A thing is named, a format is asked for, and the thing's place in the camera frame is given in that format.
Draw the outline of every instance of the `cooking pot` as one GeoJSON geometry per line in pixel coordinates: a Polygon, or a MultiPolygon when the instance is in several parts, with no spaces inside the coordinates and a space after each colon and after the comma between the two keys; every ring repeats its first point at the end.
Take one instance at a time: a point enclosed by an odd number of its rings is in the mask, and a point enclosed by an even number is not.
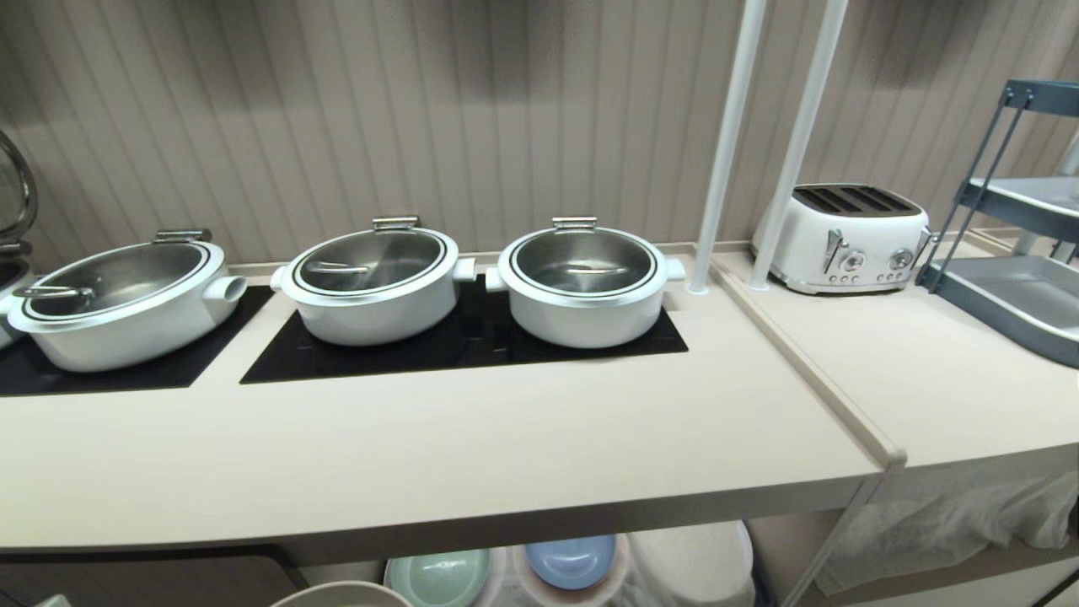
{"type": "Polygon", "coordinates": [[[509,290],[509,311],[532,335],[571,348],[631,342],[659,318],[664,285],[685,267],[646,239],[598,226],[596,217],[556,217],[514,240],[487,271],[488,291],[509,290]]]}
{"type": "Polygon", "coordinates": [[[16,289],[9,320],[67,371],[109,371],[172,353],[224,322],[247,289],[209,238],[209,230],[162,230],[150,243],[66,265],[16,289]]]}
{"type": "Polygon", "coordinates": [[[340,346],[413,336],[453,311],[459,281],[476,260],[457,259],[450,236],[415,216],[379,217],[371,230],[309,248],[273,273],[270,286],[296,300],[312,335],[340,346]]]}
{"type": "Polygon", "coordinates": [[[30,244],[19,239],[38,216],[38,194],[30,168],[15,143],[0,132],[0,350],[25,335],[8,322],[15,289],[33,281],[30,244]]]}

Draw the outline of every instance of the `gray tray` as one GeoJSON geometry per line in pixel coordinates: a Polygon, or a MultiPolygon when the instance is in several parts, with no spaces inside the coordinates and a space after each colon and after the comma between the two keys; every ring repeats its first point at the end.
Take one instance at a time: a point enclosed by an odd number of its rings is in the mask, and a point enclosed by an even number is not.
{"type": "MultiPolygon", "coordinates": [[[[933,262],[926,273],[939,268],[933,262]]],[[[953,259],[937,292],[1021,346],[1079,369],[1079,268],[1048,257],[953,259]]]]}

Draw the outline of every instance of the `toaster knob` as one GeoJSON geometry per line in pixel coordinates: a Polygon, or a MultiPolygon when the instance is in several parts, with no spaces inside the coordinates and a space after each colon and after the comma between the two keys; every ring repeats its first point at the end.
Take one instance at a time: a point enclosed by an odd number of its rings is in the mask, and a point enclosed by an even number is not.
{"type": "Polygon", "coordinates": [[[847,272],[853,272],[858,267],[862,266],[865,262],[865,253],[861,250],[851,250],[850,254],[843,258],[843,268],[847,272]]]}
{"type": "Polygon", "coordinates": [[[903,270],[914,261],[914,253],[906,248],[900,248],[896,252],[891,253],[891,259],[888,260],[888,266],[892,270],[903,270]]]}

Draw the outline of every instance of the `toaster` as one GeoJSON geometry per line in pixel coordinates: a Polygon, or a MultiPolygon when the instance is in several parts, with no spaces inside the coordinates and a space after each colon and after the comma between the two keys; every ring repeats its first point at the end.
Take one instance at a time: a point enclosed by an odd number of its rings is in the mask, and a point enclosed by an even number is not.
{"type": "MultiPolygon", "coordinates": [[[[925,209],[862,183],[798,185],[782,211],[770,270],[798,292],[903,288],[931,236],[925,209]]],[[[764,223],[753,234],[754,254],[764,223]]]]}

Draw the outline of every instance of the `blue bowl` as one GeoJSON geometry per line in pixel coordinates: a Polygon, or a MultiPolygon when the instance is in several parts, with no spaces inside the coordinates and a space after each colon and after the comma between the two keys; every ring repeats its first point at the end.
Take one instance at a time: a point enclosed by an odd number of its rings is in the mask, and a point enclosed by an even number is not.
{"type": "Polygon", "coordinates": [[[584,590],[611,570],[614,536],[530,543],[524,547],[529,566],[540,579],[561,590],[584,590]]]}

